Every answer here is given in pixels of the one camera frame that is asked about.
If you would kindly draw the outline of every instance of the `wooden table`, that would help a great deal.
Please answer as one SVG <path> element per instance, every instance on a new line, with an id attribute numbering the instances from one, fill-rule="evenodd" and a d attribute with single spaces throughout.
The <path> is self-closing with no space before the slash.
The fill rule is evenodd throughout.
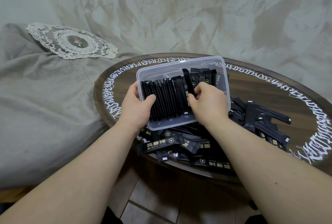
<path id="1" fill-rule="evenodd" d="M 119 62 L 98 78 L 94 87 L 97 109 L 112 127 L 121 113 L 121 103 L 142 67 L 205 57 L 204 54 L 148 54 Z M 264 107 L 288 115 L 292 124 L 274 120 L 278 129 L 290 136 L 287 149 L 295 156 L 332 176 L 332 105 L 309 88 L 276 72 L 249 63 L 224 58 L 229 74 L 230 94 L 243 101 L 254 101 Z M 155 154 L 146 157 L 156 162 Z M 191 167 L 186 162 L 169 160 L 160 165 L 195 173 L 214 180 L 239 182 L 239 179 Z"/>

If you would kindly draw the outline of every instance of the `person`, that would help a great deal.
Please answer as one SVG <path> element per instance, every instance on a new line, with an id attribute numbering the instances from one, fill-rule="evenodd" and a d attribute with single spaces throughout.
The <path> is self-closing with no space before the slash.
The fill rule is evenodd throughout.
<path id="1" fill-rule="evenodd" d="M 267 222 L 331 223 L 332 178 L 228 119 L 226 96 L 204 82 L 189 94 L 197 120 L 218 141 Z M 118 122 L 76 159 L 0 216 L 0 223 L 100 223 L 107 199 L 138 131 L 150 117 L 151 95 L 130 86 Z"/>

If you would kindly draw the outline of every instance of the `brown tabletop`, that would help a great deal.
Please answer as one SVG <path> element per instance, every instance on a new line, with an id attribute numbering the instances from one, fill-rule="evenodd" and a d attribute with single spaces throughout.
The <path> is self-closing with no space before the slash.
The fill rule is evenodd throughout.
<path id="1" fill-rule="evenodd" d="M 189 53 L 148 54 L 119 62 L 98 78 L 94 87 L 95 104 L 102 118 L 112 127 L 121 113 L 121 103 L 136 81 L 138 69 L 166 62 L 209 55 Z M 254 101 L 289 116 L 292 124 L 273 120 L 290 140 L 287 150 L 293 155 L 332 176 L 332 104 L 309 88 L 283 75 L 249 63 L 224 58 L 229 74 L 230 95 L 243 101 Z M 154 154 L 146 155 L 156 162 Z M 193 172 L 217 180 L 239 182 L 188 163 L 169 160 L 160 165 Z"/>

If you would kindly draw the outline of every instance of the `white lace doily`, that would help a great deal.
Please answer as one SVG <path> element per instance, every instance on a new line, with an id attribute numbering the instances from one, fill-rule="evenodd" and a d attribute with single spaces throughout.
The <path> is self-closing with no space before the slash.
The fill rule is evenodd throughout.
<path id="1" fill-rule="evenodd" d="M 41 23 L 27 26 L 27 31 L 51 52 L 66 60 L 86 57 L 115 58 L 118 49 L 92 33 Z"/>

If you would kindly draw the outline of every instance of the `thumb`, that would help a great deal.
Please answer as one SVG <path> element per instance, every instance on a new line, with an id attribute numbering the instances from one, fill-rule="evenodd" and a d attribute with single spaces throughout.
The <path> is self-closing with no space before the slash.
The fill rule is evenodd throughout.
<path id="1" fill-rule="evenodd" d="M 156 101 L 156 95 L 151 94 L 143 101 L 143 103 L 146 104 L 146 106 L 148 106 L 151 109 L 155 101 Z"/>
<path id="2" fill-rule="evenodd" d="M 191 108 L 195 110 L 198 104 L 198 100 L 196 100 L 195 96 L 193 96 L 191 93 L 188 94 L 188 102 Z"/>

